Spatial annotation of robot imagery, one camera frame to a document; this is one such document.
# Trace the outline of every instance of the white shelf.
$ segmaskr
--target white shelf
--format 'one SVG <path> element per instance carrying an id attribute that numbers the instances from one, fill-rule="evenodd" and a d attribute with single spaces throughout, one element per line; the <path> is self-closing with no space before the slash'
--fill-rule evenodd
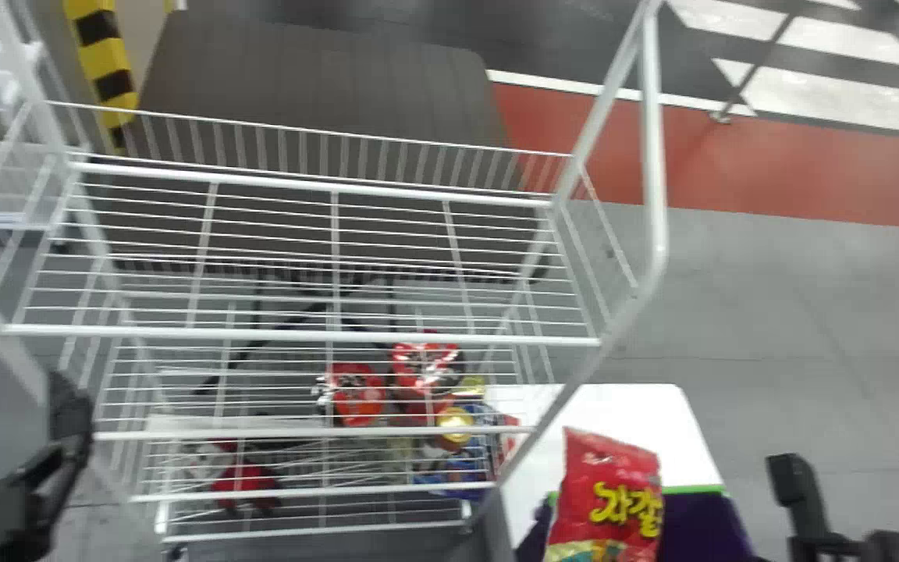
<path id="1" fill-rule="evenodd" d="M 493 443 L 475 436 L 464 448 L 472 462 L 456 469 L 432 468 L 418 441 L 407 437 L 179 439 L 117 442 L 115 448 L 136 459 L 131 502 L 220 499 L 240 507 L 257 498 L 486 489 L 495 481 L 488 455 Z M 234 467 L 249 472 L 224 476 Z M 436 481 L 436 472 L 456 480 Z"/>
<path id="2" fill-rule="evenodd" d="M 597 299 L 627 283 L 593 192 L 564 210 L 561 226 L 538 198 L 436 186 L 394 197 L 375 186 L 365 187 L 388 191 L 114 169 L 127 175 L 86 177 L 67 194 L 68 219 L 50 239 L 64 251 L 44 245 L 7 333 L 592 347 L 606 306 Z M 87 222 L 98 228 L 80 227 Z M 572 236 L 575 228 L 592 238 Z M 586 283 L 572 260 L 609 271 Z M 586 304 L 589 290 L 596 302 Z M 115 322 L 116 308 L 133 323 Z"/>
<path id="3" fill-rule="evenodd" d="M 463 525 L 463 500 L 414 492 L 364 494 L 340 498 L 288 500 L 263 513 L 242 509 L 232 516 L 215 502 L 167 502 L 156 530 L 168 543 L 360 531 L 385 531 Z"/>
<path id="4" fill-rule="evenodd" d="M 552 382 L 545 358 L 488 346 L 459 349 L 458 380 L 432 386 L 428 397 L 406 393 L 393 376 L 388 349 L 314 344 L 235 346 L 157 344 L 140 348 L 119 340 L 99 378 L 96 439 L 154 440 L 253 437 L 431 435 L 453 433 L 436 416 L 449 405 L 479 398 L 499 385 Z M 367 365 L 375 373 L 378 411 L 347 424 L 336 402 L 318 406 L 320 380 L 332 365 Z M 471 409 L 472 433 L 521 433 L 531 426 L 506 425 L 500 416 L 535 419 L 524 396 L 497 399 L 495 409 Z"/>

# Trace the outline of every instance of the purple cloth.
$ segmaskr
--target purple cloth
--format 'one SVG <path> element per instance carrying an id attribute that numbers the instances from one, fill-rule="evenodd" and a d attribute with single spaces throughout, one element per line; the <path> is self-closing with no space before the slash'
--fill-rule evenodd
<path id="1" fill-rule="evenodd" d="M 536 523 L 515 549 L 517 562 L 542 562 L 553 509 L 536 510 Z M 754 559 L 734 503 L 720 492 L 664 496 L 659 562 L 747 562 Z"/>

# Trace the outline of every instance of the green edge trim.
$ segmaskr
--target green edge trim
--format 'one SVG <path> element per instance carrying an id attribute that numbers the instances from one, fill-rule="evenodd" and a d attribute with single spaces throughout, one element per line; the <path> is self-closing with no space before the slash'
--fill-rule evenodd
<path id="1" fill-rule="evenodd" d="M 727 488 L 723 484 L 697 484 L 695 486 L 670 486 L 661 488 L 661 493 L 667 496 L 674 494 L 702 494 L 707 492 L 717 492 L 727 494 Z"/>

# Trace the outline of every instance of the white wire shopping cart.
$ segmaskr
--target white wire shopping cart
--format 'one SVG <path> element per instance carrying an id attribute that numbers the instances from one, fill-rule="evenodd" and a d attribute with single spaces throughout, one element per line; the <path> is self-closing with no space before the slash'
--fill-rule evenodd
<path id="1" fill-rule="evenodd" d="M 32 22 L 0 0 L 21 92 L 0 193 L 23 202 L 0 228 L 0 355 L 43 401 L 22 342 L 64 338 L 59 369 L 96 399 L 93 467 L 163 541 L 471 527 L 663 277 L 659 5 L 640 2 L 560 154 L 48 99 L 20 56 Z M 586 170 L 634 64 L 636 257 Z M 125 145 L 93 148 L 85 124 L 114 112 Z M 422 391 L 397 377 L 439 361 Z M 346 410 L 339 375 L 361 387 Z M 553 382 L 545 411 L 495 399 Z M 461 434 L 440 418 L 454 400 L 481 404 L 472 453 L 435 470 L 420 447 Z"/>

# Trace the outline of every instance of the red floor stripe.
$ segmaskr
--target red floor stripe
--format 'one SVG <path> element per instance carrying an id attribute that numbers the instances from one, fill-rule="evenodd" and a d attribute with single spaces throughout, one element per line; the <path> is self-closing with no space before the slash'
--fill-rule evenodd
<path id="1" fill-rule="evenodd" d="M 495 84 L 514 147 L 567 152 L 592 97 Z M 671 206 L 899 226 L 899 137 L 664 109 Z M 640 202 L 638 104 L 617 102 L 589 161 L 600 198 Z"/>

